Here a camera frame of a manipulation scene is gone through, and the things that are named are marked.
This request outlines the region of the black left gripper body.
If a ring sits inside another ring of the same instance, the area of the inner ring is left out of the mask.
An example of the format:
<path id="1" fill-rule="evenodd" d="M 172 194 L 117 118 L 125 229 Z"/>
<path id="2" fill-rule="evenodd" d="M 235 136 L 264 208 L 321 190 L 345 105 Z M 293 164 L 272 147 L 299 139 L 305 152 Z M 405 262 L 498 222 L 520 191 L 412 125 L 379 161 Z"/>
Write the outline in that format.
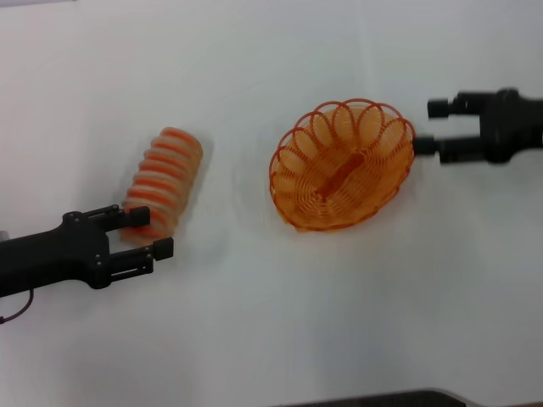
<path id="1" fill-rule="evenodd" d="M 70 280 L 105 288 L 109 255 L 103 227 L 83 213 L 64 215 L 51 231 L 0 242 L 0 297 Z"/>

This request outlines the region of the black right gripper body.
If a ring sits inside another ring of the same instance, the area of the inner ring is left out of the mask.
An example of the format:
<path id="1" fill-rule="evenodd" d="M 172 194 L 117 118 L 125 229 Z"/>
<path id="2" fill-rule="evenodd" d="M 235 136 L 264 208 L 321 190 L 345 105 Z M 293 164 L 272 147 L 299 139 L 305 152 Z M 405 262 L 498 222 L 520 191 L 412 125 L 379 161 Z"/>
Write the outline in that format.
<path id="1" fill-rule="evenodd" d="M 479 124 L 484 158 L 492 164 L 543 149 L 543 98 L 526 98 L 512 88 L 500 90 L 484 108 Z"/>

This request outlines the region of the orange striped bread roll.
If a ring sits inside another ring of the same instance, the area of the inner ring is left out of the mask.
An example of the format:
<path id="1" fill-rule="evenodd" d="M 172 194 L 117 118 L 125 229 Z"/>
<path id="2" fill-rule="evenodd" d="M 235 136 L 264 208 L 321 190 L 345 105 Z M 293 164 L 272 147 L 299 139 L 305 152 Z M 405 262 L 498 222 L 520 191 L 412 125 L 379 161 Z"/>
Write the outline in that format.
<path id="1" fill-rule="evenodd" d="M 153 138 L 122 204 L 128 210 L 148 207 L 150 224 L 121 230 L 123 241 L 147 246 L 174 235 L 202 158 L 200 142 L 185 131 L 166 127 Z"/>

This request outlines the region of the orange woven plastic basket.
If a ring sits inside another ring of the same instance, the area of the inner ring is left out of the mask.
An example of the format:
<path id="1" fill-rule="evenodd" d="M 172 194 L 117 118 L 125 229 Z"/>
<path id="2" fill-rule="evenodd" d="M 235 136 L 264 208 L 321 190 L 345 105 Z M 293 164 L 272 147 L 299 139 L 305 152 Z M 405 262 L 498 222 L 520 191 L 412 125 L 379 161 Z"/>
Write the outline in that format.
<path id="1" fill-rule="evenodd" d="M 297 231 L 360 224 L 399 192 L 415 137 L 412 123 L 386 103 L 322 103 L 279 141 L 268 167 L 271 200 Z"/>

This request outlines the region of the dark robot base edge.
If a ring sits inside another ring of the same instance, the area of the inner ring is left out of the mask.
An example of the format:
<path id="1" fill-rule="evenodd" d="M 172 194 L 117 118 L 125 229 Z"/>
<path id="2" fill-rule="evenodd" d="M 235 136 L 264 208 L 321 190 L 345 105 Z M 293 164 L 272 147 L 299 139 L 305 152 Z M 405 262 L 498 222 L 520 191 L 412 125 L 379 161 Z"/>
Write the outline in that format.
<path id="1" fill-rule="evenodd" d="M 382 393 L 346 399 L 278 404 L 271 407 L 481 407 L 460 396 L 437 389 Z"/>

